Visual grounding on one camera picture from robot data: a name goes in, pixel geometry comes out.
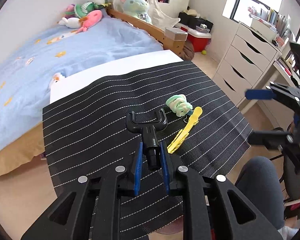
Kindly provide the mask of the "black plastic clamp mount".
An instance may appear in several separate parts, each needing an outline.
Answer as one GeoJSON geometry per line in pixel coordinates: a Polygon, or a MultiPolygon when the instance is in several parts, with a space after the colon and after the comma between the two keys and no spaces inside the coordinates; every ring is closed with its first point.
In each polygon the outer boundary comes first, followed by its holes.
{"type": "Polygon", "coordinates": [[[146,156],[148,169],[157,171],[161,168],[161,159],[164,153],[162,143],[157,139],[157,132],[167,127],[167,117],[163,108],[154,111],[155,119],[147,122],[137,122],[136,113],[126,114],[126,128],[129,132],[141,135],[142,154],[146,156]]]}

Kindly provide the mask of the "green white sock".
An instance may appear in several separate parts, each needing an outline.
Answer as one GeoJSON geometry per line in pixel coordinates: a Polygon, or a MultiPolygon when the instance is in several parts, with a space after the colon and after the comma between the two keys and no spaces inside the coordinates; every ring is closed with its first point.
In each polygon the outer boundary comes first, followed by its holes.
{"type": "Polygon", "coordinates": [[[189,110],[193,110],[193,106],[187,101],[184,94],[173,95],[166,101],[166,105],[178,117],[185,116],[189,110]]]}

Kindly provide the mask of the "pink trash bin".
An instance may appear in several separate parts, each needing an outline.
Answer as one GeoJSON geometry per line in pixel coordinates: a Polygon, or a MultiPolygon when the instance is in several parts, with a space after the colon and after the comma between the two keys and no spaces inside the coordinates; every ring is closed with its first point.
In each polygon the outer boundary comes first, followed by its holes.
{"type": "Polygon", "coordinates": [[[162,228],[158,229],[156,233],[162,235],[173,235],[183,231],[183,216],[171,221],[167,225],[163,226],[162,228]]]}

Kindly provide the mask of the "white drawer cabinet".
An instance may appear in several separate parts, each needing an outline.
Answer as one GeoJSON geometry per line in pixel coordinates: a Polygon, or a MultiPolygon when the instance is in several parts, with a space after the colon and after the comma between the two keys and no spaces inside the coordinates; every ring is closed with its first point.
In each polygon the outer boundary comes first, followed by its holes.
{"type": "Polygon", "coordinates": [[[260,85],[280,56],[279,48],[254,29],[239,23],[213,81],[239,107],[244,102],[245,91],[260,85]]]}

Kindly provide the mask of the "black office chair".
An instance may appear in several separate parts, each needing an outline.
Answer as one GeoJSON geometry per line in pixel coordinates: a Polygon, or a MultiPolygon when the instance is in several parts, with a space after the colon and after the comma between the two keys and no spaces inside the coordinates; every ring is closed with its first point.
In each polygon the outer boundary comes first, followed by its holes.
{"type": "Polygon", "coordinates": [[[296,174],[295,166],[287,155],[279,154],[270,158],[274,161],[283,158],[283,173],[279,179],[280,183],[285,183],[285,189],[289,201],[300,199],[300,173],[296,174]]]}

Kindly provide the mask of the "yellow plastic clip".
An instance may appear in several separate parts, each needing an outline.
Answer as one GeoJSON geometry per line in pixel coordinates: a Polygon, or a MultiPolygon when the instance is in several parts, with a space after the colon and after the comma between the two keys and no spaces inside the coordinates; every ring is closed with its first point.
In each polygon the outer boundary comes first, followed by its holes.
{"type": "Polygon", "coordinates": [[[167,151],[169,154],[173,154],[185,141],[185,139],[189,136],[189,133],[193,126],[198,124],[199,118],[203,113],[203,109],[201,107],[196,107],[193,113],[190,115],[188,123],[186,126],[181,129],[173,141],[168,145],[167,151]]]}

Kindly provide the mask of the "red white cooler box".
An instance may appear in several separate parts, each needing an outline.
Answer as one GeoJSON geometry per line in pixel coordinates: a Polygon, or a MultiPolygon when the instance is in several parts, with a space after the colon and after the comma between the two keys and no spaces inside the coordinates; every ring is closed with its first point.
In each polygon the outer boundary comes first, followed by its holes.
{"type": "Polygon", "coordinates": [[[212,35],[210,33],[201,33],[181,23],[177,23],[175,26],[188,33],[187,39],[192,43],[195,53],[204,51],[211,42],[212,35]]]}

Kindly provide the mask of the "brown beanbag cushion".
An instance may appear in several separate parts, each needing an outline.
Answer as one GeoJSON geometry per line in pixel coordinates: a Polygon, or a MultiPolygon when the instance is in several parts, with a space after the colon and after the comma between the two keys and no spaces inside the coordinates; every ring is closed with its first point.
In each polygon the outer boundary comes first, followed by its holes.
{"type": "Polygon", "coordinates": [[[192,61],[194,58],[194,47],[190,41],[185,41],[183,51],[179,57],[184,61],[192,61]]]}

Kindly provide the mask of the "books and papers stack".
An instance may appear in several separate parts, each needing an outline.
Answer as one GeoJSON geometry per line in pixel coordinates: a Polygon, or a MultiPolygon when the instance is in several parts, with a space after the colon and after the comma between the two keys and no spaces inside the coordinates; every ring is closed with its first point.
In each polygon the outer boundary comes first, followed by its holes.
{"type": "Polygon", "coordinates": [[[261,34],[267,41],[283,50],[293,37],[290,29],[290,16],[286,17],[275,10],[249,7],[249,17],[252,19],[251,28],[261,34]]]}

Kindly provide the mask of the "black storage box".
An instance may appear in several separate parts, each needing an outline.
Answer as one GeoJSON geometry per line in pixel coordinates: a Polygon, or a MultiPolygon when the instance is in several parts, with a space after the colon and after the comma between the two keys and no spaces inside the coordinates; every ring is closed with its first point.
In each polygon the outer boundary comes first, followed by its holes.
{"type": "Polygon", "coordinates": [[[178,17],[180,18],[180,22],[183,25],[190,27],[191,29],[195,29],[196,26],[200,26],[201,24],[205,24],[209,30],[212,30],[213,23],[205,20],[201,17],[196,18],[195,16],[188,15],[185,12],[180,12],[178,17]]]}

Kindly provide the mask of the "grey box on bedpost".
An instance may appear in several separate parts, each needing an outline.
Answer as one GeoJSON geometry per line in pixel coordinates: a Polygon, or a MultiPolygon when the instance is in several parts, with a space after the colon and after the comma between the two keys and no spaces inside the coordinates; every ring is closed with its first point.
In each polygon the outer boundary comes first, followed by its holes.
{"type": "Polygon", "coordinates": [[[165,36],[173,41],[186,41],[188,33],[180,28],[168,27],[165,28],[165,36]]]}

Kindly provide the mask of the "mint green bunny plush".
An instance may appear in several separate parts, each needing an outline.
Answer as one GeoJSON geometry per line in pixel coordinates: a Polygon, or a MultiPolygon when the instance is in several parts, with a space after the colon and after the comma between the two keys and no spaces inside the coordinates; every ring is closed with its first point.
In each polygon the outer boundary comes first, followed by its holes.
{"type": "Polygon", "coordinates": [[[146,0],[120,0],[122,10],[125,14],[152,24],[152,19],[148,14],[149,3],[146,0]]]}

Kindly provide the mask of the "light blue bed blanket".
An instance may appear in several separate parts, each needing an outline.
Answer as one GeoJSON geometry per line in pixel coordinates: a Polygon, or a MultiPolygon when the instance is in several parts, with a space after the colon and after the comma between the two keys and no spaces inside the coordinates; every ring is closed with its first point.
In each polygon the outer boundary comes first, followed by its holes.
{"type": "Polygon", "coordinates": [[[0,65],[0,151],[41,122],[55,74],[160,50],[146,31],[107,15],[79,34],[56,26],[30,39],[0,65]]]}

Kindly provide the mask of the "green striped plush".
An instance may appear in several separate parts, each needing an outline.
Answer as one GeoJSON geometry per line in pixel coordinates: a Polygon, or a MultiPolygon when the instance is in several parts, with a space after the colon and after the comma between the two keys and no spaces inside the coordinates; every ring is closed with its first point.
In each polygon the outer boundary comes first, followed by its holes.
{"type": "Polygon", "coordinates": [[[76,4],[74,12],[77,18],[83,18],[90,12],[103,8],[102,5],[95,4],[94,2],[85,2],[84,4],[76,4]]]}

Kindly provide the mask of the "wooden bed frame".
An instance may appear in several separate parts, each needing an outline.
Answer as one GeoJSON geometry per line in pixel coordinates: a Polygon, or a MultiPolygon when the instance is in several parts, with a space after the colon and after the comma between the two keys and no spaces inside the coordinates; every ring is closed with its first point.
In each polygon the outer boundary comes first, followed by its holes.
{"type": "Polygon", "coordinates": [[[182,54],[185,41],[177,41],[169,38],[163,30],[114,9],[107,9],[107,13],[112,18],[117,18],[123,22],[131,24],[135,28],[146,31],[150,36],[162,44],[164,50],[171,50],[178,56],[182,54]]]}

